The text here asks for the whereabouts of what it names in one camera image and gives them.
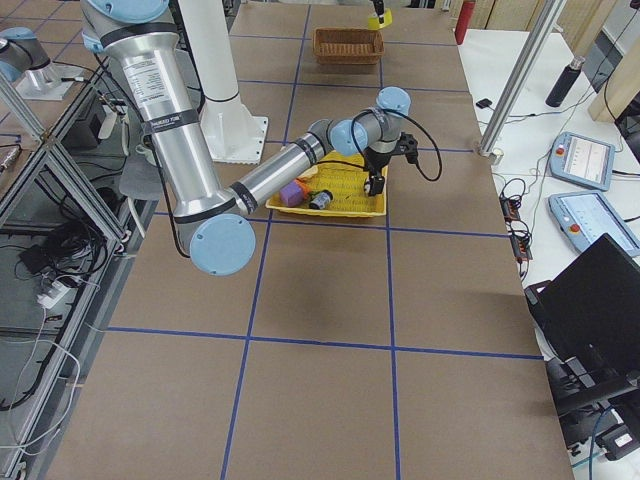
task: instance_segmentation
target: purple block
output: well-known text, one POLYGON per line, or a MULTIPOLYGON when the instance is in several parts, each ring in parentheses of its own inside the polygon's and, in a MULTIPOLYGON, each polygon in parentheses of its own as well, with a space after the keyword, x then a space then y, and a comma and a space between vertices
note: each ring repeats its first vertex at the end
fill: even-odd
POLYGON ((280 190, 280 201, 285 207, 297 207, 304 202, 304 191, 293 181, 280 190))

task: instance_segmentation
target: yellow object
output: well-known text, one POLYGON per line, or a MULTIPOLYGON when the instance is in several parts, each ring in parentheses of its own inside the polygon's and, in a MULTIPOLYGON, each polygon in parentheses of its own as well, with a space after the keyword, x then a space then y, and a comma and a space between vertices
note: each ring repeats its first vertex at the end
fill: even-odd
MULTIPOLYGON (((285 207, 276 194, 267 200, 266 207, 286 213, 299 215, 317 215, 321 217, 380 217, 387 214, 387 189, 381 195, 369 197, 364 191, 364 182, 369 178, 360 168, 335 163, 323 163, 328 160, 349 162, 362 165, 360 155, 344 157, 333 151, 318 162, 318 174, 305 183, 312 192, 329 190, 333 200, 326 210, 308 208, 308 202, 298 207, 285 207)), ((382 170, 387 176, 387 167, 382 170)))
POLYGON ((369 30, 380 30, 381 28, 391 25, 391 22, 393 22, 393 17, 391 16, 390 9, 385 8, 382 20, 383 22, 380 23, 380 19, 375 13, 369 15, 369 18, 367 18, 367 26, 369 30))

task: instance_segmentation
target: power strip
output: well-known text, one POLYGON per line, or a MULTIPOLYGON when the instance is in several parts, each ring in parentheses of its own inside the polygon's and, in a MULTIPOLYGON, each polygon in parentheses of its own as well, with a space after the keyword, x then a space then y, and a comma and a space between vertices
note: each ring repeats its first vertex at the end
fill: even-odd
POLYGON ((78 288, 78 279, 76 277, 65 277, 54 280, 45 293, 37 296, 38 303, 47 310, 55 307, 57 303, 73 288, 78 288))
POLYGON ((517 233, 513 232, 513 227, 511 226, 512 222, 522 222, 517 206, 512 200, 501 197, 500 208, 504 215, 504 221, 511 232, 509 234, 509 241, 511 242, 511 249, 513 250, 513 255, 516 258, 516 261, 518 263, 523 263, 533 260, 531 249, 529 248, 530 240, 527 241, 517 233))

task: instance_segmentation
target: light blue joint cap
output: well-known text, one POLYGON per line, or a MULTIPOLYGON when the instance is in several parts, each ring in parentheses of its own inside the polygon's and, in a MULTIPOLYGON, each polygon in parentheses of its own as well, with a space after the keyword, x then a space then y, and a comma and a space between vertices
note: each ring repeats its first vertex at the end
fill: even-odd
POLYGON ((87 0, 100 13, 122 23, 155 20, 169 7, 169 0, 87 0))
POLYGON ((376 103, 380 108, 396 110, 405 115, 409 115, 411 97, 401 88, 386 87, 380 90, 376 103))
POLYGON ((239 215, 223 213, 202 223, 191 237, 193 264, 209 275, 231 275, 242 269, 256 249, 256 234, 239 215))
POLYGON ((27 27, 7 28, 0 32, 0 37, 7 40, 35 40, 36 35, 27 27))
POLYGON ((345 157, 358 153, 358 149, 353 142, 353 136, 356 137, 356 142, 358 142, 360 150, 364 150, 369 145, 369 135, 367 135, 367 131, 358 122, 354 125, 353 135, 351 135, 352 123, 353 120, 342 120, 338 122, 329 133, 331 145, 345 157))
POLYGON ((104 51, 104 47, 102 46, 100 40, 90 37, 84 32, 82 32, 82 41, 84 43, 84 47, 91 53, 102 53, 104 51))
POLYGON ((9 82, 15 82, 17 79, 20 78, 20 75, 22 75, 20 70, 18 70, 16 67, 6 62, 3 62, 1 60, 0 60, 0 73, 2 73, 2 76, 6 78, 9 82))

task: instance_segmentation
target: wooden panel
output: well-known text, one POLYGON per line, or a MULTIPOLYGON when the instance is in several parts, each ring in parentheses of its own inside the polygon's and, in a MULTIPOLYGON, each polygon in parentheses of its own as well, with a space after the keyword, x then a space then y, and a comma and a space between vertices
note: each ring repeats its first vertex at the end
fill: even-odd
MULTIPOLYGON (((602 29, 602 25, 613 9, 615 0, 568 0, 558 25, 562 36, 576 55, 586 55, 602 29)), ((544 5, 538 0, 527 30, 531 30, 544 5)))
POLYGON ((616 0, 596 2, 591 17, 585 21, 576 37, 571 42, 568 42, 573 53, 582 56, 587 55, 615 5, 616 0))
POLYGON ((589 114, 596 122, 613 122, 609 110, 617 118, 640 90, 640 38, 627 52, 609 79, 606 89, 589 106, 589 114))
MULTIPOLYGON (((460 14, 460 7, 462 7, 463 0, 453 0, 451 2, 451 18, 453 21, 452 26, 455 26, 455 21, 460 14)), ((473 9, 473 17, 471 17, 471 22, 469 23, 469 28, 479 28, 485 29, 487 27, 487 22, 489 21, 489 16, 491 15, 491 10, 493 9, 494 0, 477 0, 476 6, 473 9)), ((442 7, 442 0, 438 0, 436 2, 436 8, 442 7)))
POLYGON ((496 0, 487 23, 489 30, 526 30, 537 0, 496 0))

